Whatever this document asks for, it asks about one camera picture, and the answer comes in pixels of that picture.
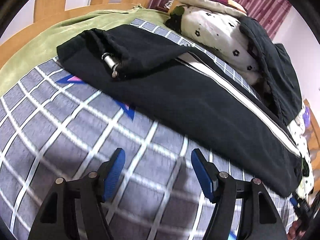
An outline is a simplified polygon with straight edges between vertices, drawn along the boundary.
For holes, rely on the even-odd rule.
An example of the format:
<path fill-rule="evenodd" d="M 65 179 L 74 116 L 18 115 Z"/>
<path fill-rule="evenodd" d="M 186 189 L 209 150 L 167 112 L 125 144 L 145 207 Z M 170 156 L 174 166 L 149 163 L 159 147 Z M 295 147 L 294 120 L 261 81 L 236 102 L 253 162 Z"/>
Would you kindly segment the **person right hand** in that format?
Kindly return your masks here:
<path fill-rule="evenodd" d="M 300 239 L 304 236 L 304 233 L 305 233 L 304 231 L 298 231 L 298 228 L 300 227 L 300 225 L 301 225 L 300 219 L 292 223 L 287 233 L 288 240 Z"/>

